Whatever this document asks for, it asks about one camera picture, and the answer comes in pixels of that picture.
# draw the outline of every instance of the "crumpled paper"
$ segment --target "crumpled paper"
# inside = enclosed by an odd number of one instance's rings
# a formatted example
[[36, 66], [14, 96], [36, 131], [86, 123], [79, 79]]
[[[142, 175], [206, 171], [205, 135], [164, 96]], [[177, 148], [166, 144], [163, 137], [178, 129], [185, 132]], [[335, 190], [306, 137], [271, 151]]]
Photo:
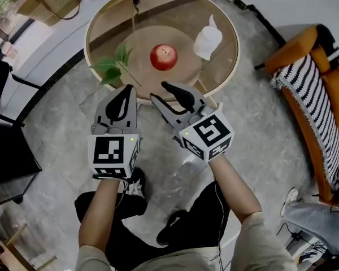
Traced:
[[198, 34], [194, 45], [193, 52], [199, 57], [210, 60], [211, 53], [219, 46], [222, 41], [222, 32], [218, 30], [214, 16], [210, 16], [208, 26], [205, 26]]

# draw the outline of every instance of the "green leaf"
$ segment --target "green leaf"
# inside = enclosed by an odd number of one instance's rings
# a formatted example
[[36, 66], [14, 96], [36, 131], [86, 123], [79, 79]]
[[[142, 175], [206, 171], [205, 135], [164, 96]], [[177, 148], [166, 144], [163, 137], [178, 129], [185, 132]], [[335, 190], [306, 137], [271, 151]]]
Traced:
[[117, 61], [124, 62], [126, 52], [127, 51], [125, 50], [125, 44], [121, 43], [120, 45], [118, 45], [118, 47], [115, 50], [115, 59]]
[[93, 63], [89, 68], [95, 69], [96, 71], [106, 72], [110, 68], [116, 67], [116, 61], [112, 57], [104, 56], [99, 61]]
[[129, 56], [130, 56], [132, 50], [133, 50], [133, 48], [125, 54], [125, 57], [123, 59], [123, 63], [125, 64], [125, 66], [128, 66], [128, 60], [129, 60]]
[[118, 67], [110, 68], [106, 71], [105, 77], [102, 79], [101, 84], [110, 84], [116, 79], [120, 78], [121, 71]]

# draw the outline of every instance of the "person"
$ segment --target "person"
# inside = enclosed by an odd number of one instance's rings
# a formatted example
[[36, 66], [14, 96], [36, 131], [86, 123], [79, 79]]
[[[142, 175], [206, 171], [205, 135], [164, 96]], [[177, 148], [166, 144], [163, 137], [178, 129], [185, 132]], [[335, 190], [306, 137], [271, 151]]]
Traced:
[[332, 255], [339, 255], [339, 204], [328, 206], [303, 202], [298, 190], [292, 188], [281, 209], [281, 216], [326, 246]]
[[296, 271], [285, 247], [266, 228], [259, 201], [227, 158], [218, 155], [209, 166], [215, 181], [188, 212], [182, 210], [169, 218], [157, 237], [165, 248], [146, 244], [121, 221], [146, 210], [142, 170], [134, 169], [123, 195], [118, 193], [116, 179], [102, 180], [95, 193], [80, 195], [75, 201], [81, 221], [76, 270], [109, 271], [110, 266], [118, 271], [220, 270], [219, 242], [232, 211], [242, 226], [231, 270]]

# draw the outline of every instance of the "red apple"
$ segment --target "red apple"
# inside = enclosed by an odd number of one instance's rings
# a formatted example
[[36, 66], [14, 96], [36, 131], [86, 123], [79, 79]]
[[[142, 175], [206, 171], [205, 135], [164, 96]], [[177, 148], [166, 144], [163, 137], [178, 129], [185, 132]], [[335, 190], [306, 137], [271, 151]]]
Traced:
[[177, 63], [176, 50], [167, 44], [159, 44], [155, 46], [149, 56], [151, 63], [155, 69], [165, 71], [170, 70]]

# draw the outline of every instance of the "wicker basket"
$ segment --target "wicker basket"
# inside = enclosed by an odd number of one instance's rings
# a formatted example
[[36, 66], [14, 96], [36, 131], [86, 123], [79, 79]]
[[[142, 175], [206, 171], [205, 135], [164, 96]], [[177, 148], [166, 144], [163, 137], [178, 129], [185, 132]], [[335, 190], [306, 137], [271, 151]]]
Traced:
[[[18, 5], [18, 14], [28, 16], [52, 26], [60, 20], [73, 19], [80, 9], [81, 0], [21, 0]], [[77, 12], [68, 18], [65, 16], [78, 7]]]

